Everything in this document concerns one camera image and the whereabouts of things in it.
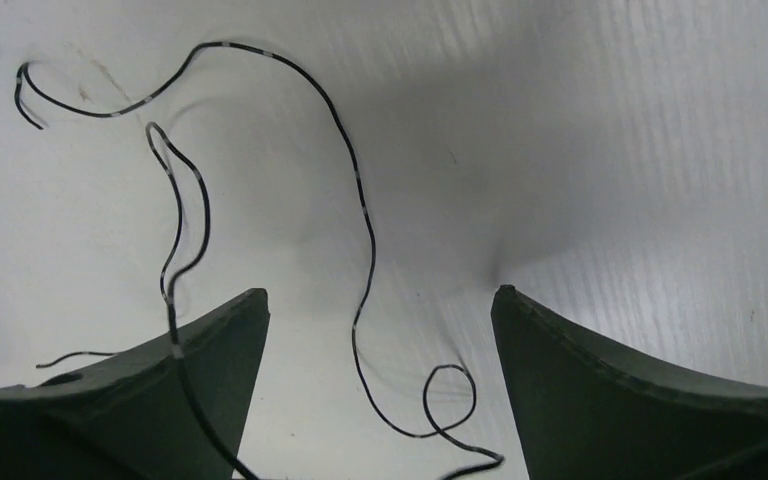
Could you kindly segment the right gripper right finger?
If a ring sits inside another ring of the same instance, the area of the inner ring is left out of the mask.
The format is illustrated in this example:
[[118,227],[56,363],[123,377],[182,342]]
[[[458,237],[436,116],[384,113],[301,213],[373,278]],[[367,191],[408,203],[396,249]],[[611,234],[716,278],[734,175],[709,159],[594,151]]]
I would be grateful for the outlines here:
[[511,285],[491,319],[533,479],[768,479],[768,387],[690,370]]

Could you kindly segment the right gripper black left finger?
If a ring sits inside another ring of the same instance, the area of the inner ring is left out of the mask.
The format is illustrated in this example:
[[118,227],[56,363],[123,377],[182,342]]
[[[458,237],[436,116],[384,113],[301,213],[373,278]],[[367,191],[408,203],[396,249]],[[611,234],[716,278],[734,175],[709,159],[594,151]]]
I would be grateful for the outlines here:
[[[270,321],[250,289],[179,330],[195,396],[237,450]],[[201,431],[167,336],[33,387],[0,388],[0,479],[228,479]]]

